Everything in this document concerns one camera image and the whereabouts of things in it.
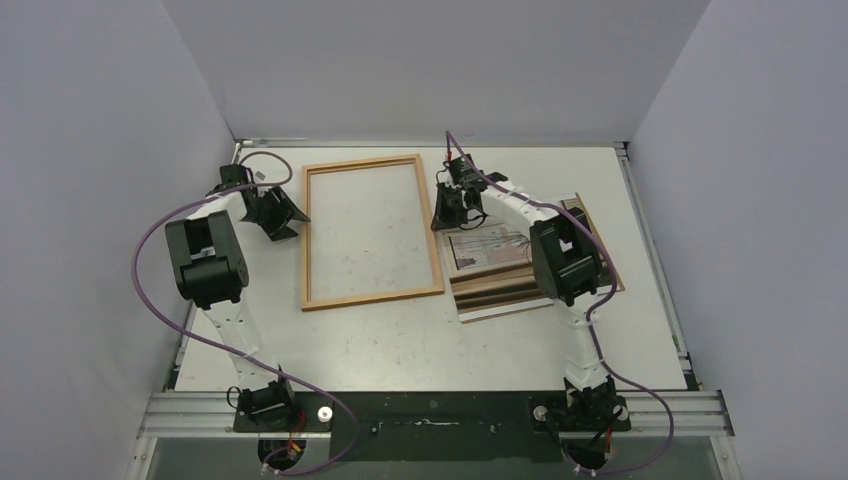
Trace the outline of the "wooden picture frame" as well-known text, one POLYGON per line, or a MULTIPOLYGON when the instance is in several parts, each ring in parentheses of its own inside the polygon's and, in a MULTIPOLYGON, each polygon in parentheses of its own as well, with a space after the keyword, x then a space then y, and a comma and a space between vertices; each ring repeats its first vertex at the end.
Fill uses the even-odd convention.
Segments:
POLYGON ((302 311, 443 293, 420 154, 307 165, 301 198, 302 311))

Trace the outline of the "photo print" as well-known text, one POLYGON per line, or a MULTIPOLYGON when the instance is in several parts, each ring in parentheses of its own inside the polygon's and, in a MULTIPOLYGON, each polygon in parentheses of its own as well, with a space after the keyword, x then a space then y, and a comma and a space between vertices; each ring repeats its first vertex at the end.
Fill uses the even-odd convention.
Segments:
POLYGON ((602 239, 582 199, 555 209, 524 205, 519 214, 486 219, 474 230, 438 232, 453 301, 462 323, 622 291, 598 247, 602 239))

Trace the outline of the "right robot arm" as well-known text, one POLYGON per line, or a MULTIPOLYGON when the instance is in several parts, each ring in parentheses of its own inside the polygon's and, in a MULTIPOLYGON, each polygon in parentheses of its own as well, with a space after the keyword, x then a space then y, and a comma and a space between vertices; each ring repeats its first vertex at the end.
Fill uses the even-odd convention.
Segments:
POLYGON ((563 430, 600 431, 629 426, 629 412, 602 364, 589 314, 575 306, 596 294, 603 262, 582 210, 535 200, 506 176, 477 170, 470 157, 447 160, 436 175, 434 231, 465 226, 470 214, 501 220, 529 243, 534 281, 569 328, 565 337, 565 400, 545 415, 563 430))

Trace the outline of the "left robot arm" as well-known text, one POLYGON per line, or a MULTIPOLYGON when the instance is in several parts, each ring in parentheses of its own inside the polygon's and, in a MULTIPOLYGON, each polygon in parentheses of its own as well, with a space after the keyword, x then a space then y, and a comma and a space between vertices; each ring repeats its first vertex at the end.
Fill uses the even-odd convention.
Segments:
POLYGON ((233 362, 237 420, 256 428, 288 430, 302 414, 252 318, 246 299, 248 266, 235 227, 254 224, 277 242, 297 237, 290 222, 311 220, 281 187, 261 191, 249 168, 231 164, 219 174, 209 203, 164 228, 176 286, 211 321, 233 362))

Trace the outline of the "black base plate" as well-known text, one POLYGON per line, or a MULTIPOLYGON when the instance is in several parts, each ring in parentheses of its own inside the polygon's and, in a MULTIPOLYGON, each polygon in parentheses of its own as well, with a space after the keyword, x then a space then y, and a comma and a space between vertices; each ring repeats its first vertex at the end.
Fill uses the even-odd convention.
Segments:
POLYGON ((258 452, 285 470, 325 447, 340 462, 558 463, 563 453, 604 461, 612 433, 628 432, 623 397, 565 391, 301 392, 235 403, 233 430, 259 433, 258 452))

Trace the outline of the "aluminium rail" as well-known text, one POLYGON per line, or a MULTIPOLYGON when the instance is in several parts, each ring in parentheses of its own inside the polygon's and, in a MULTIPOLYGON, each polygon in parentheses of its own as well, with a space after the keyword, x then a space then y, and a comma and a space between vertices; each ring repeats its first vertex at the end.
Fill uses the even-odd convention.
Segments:
MULTIPOLYGON (((677 437, 734 436, 720 391, 661 391, 672 411, 677 437)), ((668 418, 661 404, 644 392, 624 391, 630 413, 630 436, 660 436, 668 418)), ((280 438, 282 432, 235 428, 236 410, 223 392, 166 392, 150 397, 139 435, 147 438, 280 438)))

